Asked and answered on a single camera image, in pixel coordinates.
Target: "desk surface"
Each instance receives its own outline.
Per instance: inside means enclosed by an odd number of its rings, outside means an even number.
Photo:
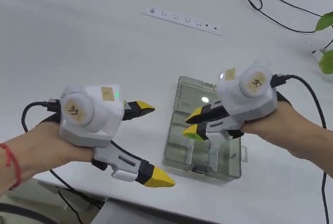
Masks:
[[[263,10],[296,29],[312,30],[317,18],[263,0]],[[329,0],[287,0],[318,14]],[[222,36],[141,15],[159,7],[220,24]],[[161,165],[177,81],[185,75],[214,83],[221,68],[255,60],[277,73],[297,74],[313,87],[328,127],[333,126],[332,84],[323,82],[311,50],[331,38],[285,30],[253,11],[245,0],[0,0],[0,139],[22,133],[20,114],[32,101],[57,98],[70,82],[118,82],[126,100],[143,100],[156,112],[123,123],[114,139]],[[279,89],[304,116],[320,123],[308,91],[296,81]],[[47,113],[33,109],[32,127]],[[287,151],[246,135],[249,161],[239,180],[222,183],[171,170],[177,185],[148,189],[110,177],[90,164],[71,163],[56,172],[74,188],[194,218],[229,223],[324,223],[322,172]],[[36,179],[60,185],[49,172]],[[333,186],[327,195],[333,211]]]

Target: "green leaf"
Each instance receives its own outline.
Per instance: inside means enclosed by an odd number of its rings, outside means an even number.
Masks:
[[[319,62],[319,67],[324,74],[333,73],[333,50],[324,53]]]
[[[317,23],[315,31],[321,31],[333,24],[333,12],[324,14]]]

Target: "transparent container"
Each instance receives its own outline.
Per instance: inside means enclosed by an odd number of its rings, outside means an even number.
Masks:
[[[198,107],[217,99],[215,86],[181,76],[178,83],[163,164],[231,181],[241,176],[240,138],[221,141],[210,150],[210,140],[196,141],[183,136],[188,116]]]

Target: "black cable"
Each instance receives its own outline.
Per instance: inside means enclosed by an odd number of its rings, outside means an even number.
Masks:
[[[280,22],[278,22],[277,20],[273,19],[272,17],[268,16],[267,14],[265,14],[265,13],[261,10],[261,9],[263,8],[263,2],[262,2],[262,0],[258,0],[259,3],[260,3],[260,7],[257,7],[257,6],[256,6],[251,0],[247,0],[247,1],[249,2],[249,4],[251,5],[251,7],[252,7],[254,10],[256,10],[256,11],[258,11],[259,13],[263,14],[264,16],[266,16],[267,18],[269,18],[270,20],[272,20],[273,22],[275,22],[276,24],[278,24],[279,26],[281,26],[281,27],[283,27],[283,28],[286,28],[286,29],[291,30],[291,31],[296,32],[296,33],[314,33],[314,32],[315,32],[315,31],[300,31],[300,30],[296,30],[296,29],[293,29],[293,28],[287,27],[286,25],[283,25],[282,23],[280,23]],[[304,12],[308,12],[308,13],[310,13],[310,14],[312,14],[312,15],[315,15],[315,16],[318,16],[318,17],[321,17],[321,15],[319,15],[319,14],[316,14],[316,13],[311,12],[311,11],[309,11],[309,10],[306,10],[306,9],[304,9],[304,8],[301,8],[301,7],[298,7],[298,6],[296,6],[296,5],[293,5],[293,4],[289,3],[289,2],[286,2],[285,0],[279,0],[279,1],[281,1],[281,2],[283,2],[283,3],[285,3],[285,4],[287,4],[287,5],[289,5],[289,6],[291,6],[291,7],[294,7],[294,8],[297,8],[297,9],[299,9],[299,10],[302,10],[302,11],[304,11]],[[324,48],[327,48],[331,43],[333,43],[333,38],[332,38],[332,40],[329,42],[329,44],[326,45]]]
[[[43,224],[57,224],[54,220],[40,213],[7,203],[0,203],[0,212],[23,216],[29,219],[39,221]]]
[[[22,123],[23,129],[24,129],[25,132],[29,131],[28,128],[27,128],[27,125],[25,123],[25,118],[27,117],[28,111],[34,106],[52,107],[52,103],[49,103],[49,102],[34,102],[34,103],[28,104],[25,107],[25,109],[23,110],[23,113],[22,113],[22,117],[21,117],[21,123]],[[52,169],[50,170],[50,172],[54,177],[56,177],[60,182],[62,182],[69,189],[69,191],[71,193],[81,197],[85,201],[88,201],[89,203],[96,206],[98,209],[101,209],[101,207],[103,206],[103,202],[98,201],[96,199],[93,199],[93,198],[85,195],[84,193],[82,193],[80,191],[77,191],[76,189],[71,187],[67,182],[65,182],[60,176],[58,176]]]
[[[59,194],[60,198],[62,198],[62,200],[63,200],[63,201],[69,206],[69,208],[70,208],[70,209],[76,214],[76,216],[77,216],[77,218],[78,218],[80,224],[83,224],[83,222],[82,222],[82,220],[81,220],[81,218],[80,218],[80,215],[79,215],[78,211],[76,211],[76,210],[73,208],[73,206],[72,206],[72,205],[66,200],[66,198],[63,197],[63,195],[61,194],[60,191],[58,191],[58,194]]]
[[[315,92],[313,91],[313,89],[311,88],[311,86],[304,79],[302,79],[301,77],[298,77],[296,75],[286,75],[286,78],[287,79],[294,78],[295,80],[298,80],[298,81],[302,82],[303,85],[305,85],[307,87],[307,89],[311,93],[311,95],[313,97],[313,100],[314,100],[314,102],[317,106],[318,113],[319,113],[319,116],[320,116],[321,121],[322,121],[322,126],[323,126],[324,129],[326,129],[326,121],[325,121],[325,118],[324,118],[322,107],[319,104],[318,98],[317,98]],[[327,174],[324,172],[321,190],[322,190],[322,198],[323,198],[323,204],[324,204],[326,224],[329,224],[329,216],[328,216],[328,209],[327,209],[326,195],[325,195],[326,178],[327,178]]]

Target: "hand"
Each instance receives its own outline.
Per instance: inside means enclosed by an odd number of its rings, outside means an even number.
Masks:
[[[6,142],[19,161],[22,179],[72,161],[90,162],[93,149],[74,146],[59,138],[59,125],[45,122]]]
[[[270,115],[249,121],[241,131],[260,136],[262,139],[287,149],[292,155],[305,158],[311,144],[310,136],[314,135],[319,126],[311,123],[286,103],[279,102],[277,109]]]

